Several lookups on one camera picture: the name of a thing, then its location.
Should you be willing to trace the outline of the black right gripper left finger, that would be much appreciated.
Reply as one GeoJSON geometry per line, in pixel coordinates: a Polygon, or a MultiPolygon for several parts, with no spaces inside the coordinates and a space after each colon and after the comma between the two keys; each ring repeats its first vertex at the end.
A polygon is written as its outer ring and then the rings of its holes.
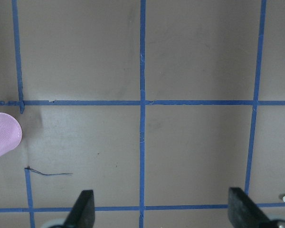
{"type": "Polygon", "coordinates": [[[95,223],[95,202],[93,190],[81,191],[69,215],[64,228],[92,228],[95,223]]]}

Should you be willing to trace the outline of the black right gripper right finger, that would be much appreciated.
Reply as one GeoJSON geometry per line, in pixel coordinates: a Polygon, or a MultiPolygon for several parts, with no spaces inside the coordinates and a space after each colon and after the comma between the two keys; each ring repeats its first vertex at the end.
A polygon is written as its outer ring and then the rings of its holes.
{"type": "Polygon", "coordinates": [[[228,219],[234,228],[278,228],[239,187],[228,190],[228,219]]]}

